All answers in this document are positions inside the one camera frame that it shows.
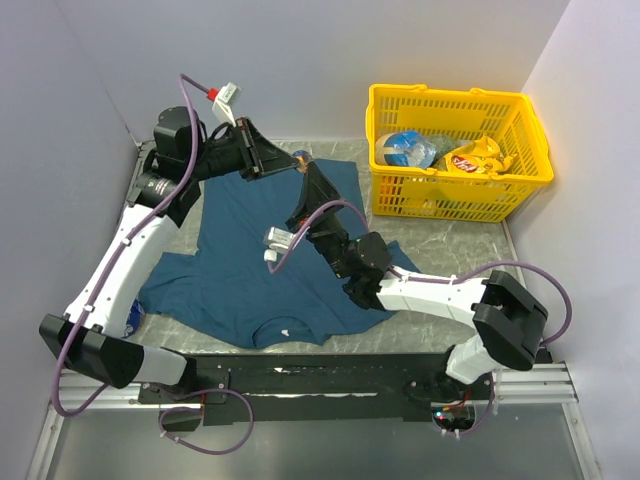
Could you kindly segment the small round brooch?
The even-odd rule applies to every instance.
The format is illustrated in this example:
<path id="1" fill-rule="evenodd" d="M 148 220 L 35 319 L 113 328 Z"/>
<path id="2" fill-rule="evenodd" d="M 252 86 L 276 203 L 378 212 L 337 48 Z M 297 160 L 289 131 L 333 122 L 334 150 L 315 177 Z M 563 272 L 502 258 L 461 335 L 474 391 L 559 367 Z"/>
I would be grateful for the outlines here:
<path id="1" fill-rule="evenodd" d="M 292 156 L 298 161 L 296 169 L 300 173 L 306 173 L 308 167 L 314 162 L 313 156 L 306 150 L 297 150 L 292 153 Z"/>

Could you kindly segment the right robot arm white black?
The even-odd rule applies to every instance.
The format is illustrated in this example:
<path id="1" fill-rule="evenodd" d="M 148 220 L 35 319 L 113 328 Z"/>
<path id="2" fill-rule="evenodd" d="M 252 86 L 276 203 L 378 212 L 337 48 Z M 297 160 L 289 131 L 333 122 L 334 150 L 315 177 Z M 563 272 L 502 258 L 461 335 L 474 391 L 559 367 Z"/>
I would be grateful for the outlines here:
<path id="1" fill-rule="evenodd" d="M 290 244 L 307 239 L 358 307 L 413 311 L 453 320 L 473 336 L 450 347 L 437 386 L 456 399 L 479 377 L 499 368 L 530 370 L 543 343 L 546 308 L 515 277 L 492 270 L 487 278 L 438 277 L 394 265 L 375 231 L 352 238 L 338 219 L 347 202 L 315 164 L 306 167 L 301 195 L 287 228 Z"/>

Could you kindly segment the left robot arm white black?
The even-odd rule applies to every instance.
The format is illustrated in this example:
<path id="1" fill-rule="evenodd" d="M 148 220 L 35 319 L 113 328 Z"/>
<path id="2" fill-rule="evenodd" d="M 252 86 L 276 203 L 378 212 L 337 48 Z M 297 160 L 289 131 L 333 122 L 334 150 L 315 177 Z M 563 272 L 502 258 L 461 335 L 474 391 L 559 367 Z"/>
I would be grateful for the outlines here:
<path id="1" fill-rule="evenodd" d="M 208 133 L 184 106 L 164 110 L 154 148 L 127 198 L 116 236 L 87 285 L 62 316 L 48 314 L 39 333 L 62 368 L 114 388 L 162 384 L 174 401 L 198 389 L 197 363 L 179 352 L 125 339 L 130 308 L 166 244 L 199 199 L 200 184 L 238 173 L 247 181 L 299 165 L 246 117 Z"/>

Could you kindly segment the yellow plastic basket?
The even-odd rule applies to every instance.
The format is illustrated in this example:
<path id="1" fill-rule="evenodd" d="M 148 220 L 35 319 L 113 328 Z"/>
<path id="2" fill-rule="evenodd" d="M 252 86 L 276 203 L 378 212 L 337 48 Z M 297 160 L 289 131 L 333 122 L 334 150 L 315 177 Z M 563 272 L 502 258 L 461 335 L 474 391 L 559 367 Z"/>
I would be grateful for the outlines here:
<path id="1" fill-rule="evenodd" d="M 521 93 L 374 84 L 366 137 L 376 215 L 499 223 L 554 178 Z"/>

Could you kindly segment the blue clear plastic package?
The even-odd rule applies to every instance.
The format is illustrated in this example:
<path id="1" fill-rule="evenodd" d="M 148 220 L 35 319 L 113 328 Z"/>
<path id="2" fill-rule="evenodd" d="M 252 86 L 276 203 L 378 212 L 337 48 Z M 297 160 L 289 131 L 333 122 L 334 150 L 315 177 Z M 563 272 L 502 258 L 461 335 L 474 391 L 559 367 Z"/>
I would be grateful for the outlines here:
<path id="1" fill-rule="evenodd" d="M 377 165 L 426 169 L 435 161 L 437 149 L 414 130 L 385 134 L 375 143 Z"/>

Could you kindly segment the yellow chips bag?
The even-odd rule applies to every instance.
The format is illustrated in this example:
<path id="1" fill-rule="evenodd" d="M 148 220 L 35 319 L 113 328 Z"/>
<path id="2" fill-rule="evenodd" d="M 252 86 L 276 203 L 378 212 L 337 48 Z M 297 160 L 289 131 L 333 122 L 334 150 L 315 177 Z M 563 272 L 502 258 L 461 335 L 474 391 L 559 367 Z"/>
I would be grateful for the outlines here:
<path id="1" fill-rule="evenodd" d="M 489 136 L 473 141 L 458 141 L 456 147 L 436 161 L 438 170 L 456 174 L 506 174 L 516 155 L 502 152 L 498 143 Z"/>

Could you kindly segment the blue wrapped toilet paper roll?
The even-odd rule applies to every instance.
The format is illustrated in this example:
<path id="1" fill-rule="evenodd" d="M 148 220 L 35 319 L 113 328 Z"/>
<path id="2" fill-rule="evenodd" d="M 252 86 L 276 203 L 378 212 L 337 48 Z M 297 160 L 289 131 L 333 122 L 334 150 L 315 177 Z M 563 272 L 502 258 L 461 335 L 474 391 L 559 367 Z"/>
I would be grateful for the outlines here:
<path id="1" fill-rule="evenodd" d="M 145 319 L 145 310 L 138 299 L 135 299 L 131 305 L 128 318 L 125 323 L 123 338 L 130 338 L 136 334 L 142 326 Z"/>

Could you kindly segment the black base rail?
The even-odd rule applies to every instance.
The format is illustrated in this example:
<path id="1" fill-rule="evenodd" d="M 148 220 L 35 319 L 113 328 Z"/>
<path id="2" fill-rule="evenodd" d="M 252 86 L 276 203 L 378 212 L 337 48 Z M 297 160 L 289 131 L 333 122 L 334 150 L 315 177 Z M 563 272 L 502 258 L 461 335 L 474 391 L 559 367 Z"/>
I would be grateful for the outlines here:
<path id="1" fill-rule="evenodd" d="M 401 419 L 429 422 L 437 404 L 490 397 L 484 374 L 464 386 L 444 377 L 438 353 L 191 355 L 188 381 L 146 382 L 143 405 L 200 407 L 207 426 L 257 421 Z"/>

